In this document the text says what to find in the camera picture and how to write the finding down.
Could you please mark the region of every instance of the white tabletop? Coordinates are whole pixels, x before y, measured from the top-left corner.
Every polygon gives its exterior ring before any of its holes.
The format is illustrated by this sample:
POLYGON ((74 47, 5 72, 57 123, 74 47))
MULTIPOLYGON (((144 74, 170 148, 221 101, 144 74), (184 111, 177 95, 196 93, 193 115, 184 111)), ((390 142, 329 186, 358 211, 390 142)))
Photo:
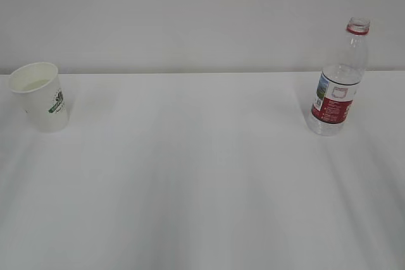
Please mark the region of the white tabletop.
POLYGON ((61 75, 54 134, 0 77, 0 269, 403 270, 405 72, 330 138, 319 76, 61 75))

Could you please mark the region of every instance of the paper cup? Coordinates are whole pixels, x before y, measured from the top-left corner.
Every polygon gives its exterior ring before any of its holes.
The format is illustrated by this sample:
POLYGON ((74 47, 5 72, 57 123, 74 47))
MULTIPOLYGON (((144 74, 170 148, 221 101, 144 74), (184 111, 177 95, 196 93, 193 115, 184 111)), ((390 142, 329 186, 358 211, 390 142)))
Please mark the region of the paper cup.
POLYGON ((8 86, 39 131, 55 132, 67 125, 68 113, 54 64, 23 66, 10 75, 8 86))

